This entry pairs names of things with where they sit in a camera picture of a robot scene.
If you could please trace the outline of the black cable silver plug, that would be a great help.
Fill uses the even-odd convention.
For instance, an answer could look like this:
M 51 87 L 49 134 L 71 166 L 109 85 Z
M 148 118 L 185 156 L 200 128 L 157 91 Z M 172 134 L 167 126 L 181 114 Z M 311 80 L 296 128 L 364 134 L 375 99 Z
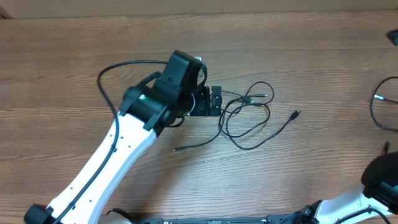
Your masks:
M 392 140 L 387 140 L 384 150 L 387 152 L 390 142 L 397 140 L 397 76 L 387 77 L 376 85 L 369 109 L 373 122 L 394 135 Z

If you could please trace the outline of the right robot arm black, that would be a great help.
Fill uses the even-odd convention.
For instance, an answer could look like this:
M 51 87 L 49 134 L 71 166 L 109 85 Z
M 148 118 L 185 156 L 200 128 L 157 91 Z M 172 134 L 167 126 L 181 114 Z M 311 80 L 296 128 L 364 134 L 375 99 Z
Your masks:
M 296 223 L 357 223 L 397 215 L 397 153 L 376 157 L 364 170 L 361 184 L 329 200 L 305 208 Z

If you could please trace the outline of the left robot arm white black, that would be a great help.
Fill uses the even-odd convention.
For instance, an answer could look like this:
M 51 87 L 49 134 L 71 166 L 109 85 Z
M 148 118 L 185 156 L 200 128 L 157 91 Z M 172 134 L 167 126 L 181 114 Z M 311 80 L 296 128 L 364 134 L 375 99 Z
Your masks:
M 47 206 L 33 204 L 24 223 L 133 223 L 125 211 L 104 206 L 139 156 L 165 128 L 182 125 L 196 115 L 206 81 L 201 57 L 175 50 L 161 72 L 128 88 L 119 108 L 109 103 L 113 123 L 97 150 L 69 184 Z

